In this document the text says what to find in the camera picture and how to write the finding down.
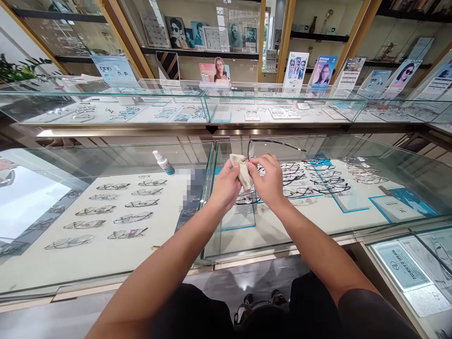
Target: trophy figurine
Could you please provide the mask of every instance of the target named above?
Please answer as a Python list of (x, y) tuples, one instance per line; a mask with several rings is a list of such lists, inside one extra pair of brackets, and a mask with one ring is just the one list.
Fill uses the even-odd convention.
[(334, 11), (332, 9), (329, 9), (328, 12), (325, 15), (325, 20), (323, 22), (322, 30), (320, 31), (321, 34), (326, 33), (326, 22), (332, 17)]

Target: framed picture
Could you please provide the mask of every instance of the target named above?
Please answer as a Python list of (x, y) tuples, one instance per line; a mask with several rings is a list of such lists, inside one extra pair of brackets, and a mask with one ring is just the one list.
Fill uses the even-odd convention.
[(193, 36), (193, 28), (185, 27), (185, 37), (187, 38), (187, 43), (190, 48), (194, 48), (194, 36)]
[(231, 24), (229, 26), (229, 41), (231, 42), (231, 50), (233, 52), (242, 52), (243, 34), (241, 24)]
[(217, 52), (229, 52), (229, 41), (227, 33), (222, 27), (204, 26), (202, 28), (204, 35), (204, 46), (207, 50)]
[(207, 26), (205, 22), (192, 21), (194, 47), (196, 50), (206, 49), (206, 46), (204, 45), (204, 31), (202, 30), (204, 26)]
[(182, 18), (166, 16), (166, 26), (169, 33), (169, 42), (172, 48), (188, 49), (187, 39)]

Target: spray bottle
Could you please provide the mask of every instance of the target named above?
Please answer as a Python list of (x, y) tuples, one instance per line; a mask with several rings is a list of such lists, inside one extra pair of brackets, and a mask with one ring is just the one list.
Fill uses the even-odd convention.
[(157, 159), (157, 163), (159, 166), (168, 174), (169, 176), (175, 175), (174, 167), (170, 164), (168, 159), (164, 158), (159, 151), (153, 151), (152, 152)]

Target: wall shelf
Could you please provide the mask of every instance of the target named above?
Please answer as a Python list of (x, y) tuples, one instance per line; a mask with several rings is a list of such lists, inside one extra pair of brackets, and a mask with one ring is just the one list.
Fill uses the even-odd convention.
[[(398, 68), (402, 63), (388, 63), (384, 61), (366, 61), (364, 66), (370, 67), (386, 67), (386, 68)], [(420, 69), (428, 69), (432, 64), (422, 64), (419, 66)]]
[(107, 20), (103, 16), (100, 16), (100, 15), (47, 12), (47, 11), (37, 11), (37, 10), (29, 10), (29, 9), (19, 9), (19, 8), (15, 8), (15, 7), (11, 7), (11, 10), (17, 16), (22, 17), (22, 18), (83, 21), (83, 22), (95, 22), (95, 23), (102, 23), (102, 24), (107, 23)]
[(259, 54), (255, 53), (234, 53), (234, 52), (214, 52), (214, 51), (197, 51), (194, 49), (167, 49), (167, 48), (150, 48), (142, 47), (141, 51), (144, 54), (155, 54), (157, 51), (161, 52), (175, 52), (180, 57), (222, 57), (225, 59), (247, 59), (259, 60)]
[(329, 35), (329, 34), (317, 34), (317, 33), (291, 32), (291, 38), (347, 42), (350, 37), (345, 36), (345, 35)]
[(431, 21), (439, 23), (452, 23), (452, 16), (444, 14), (425, 14), (419, 12), (400, 12), (392, 9), (379, 8), (377, 11), (379, 16), (389, 16), (397, 19), (408, 19), (417, 21)]

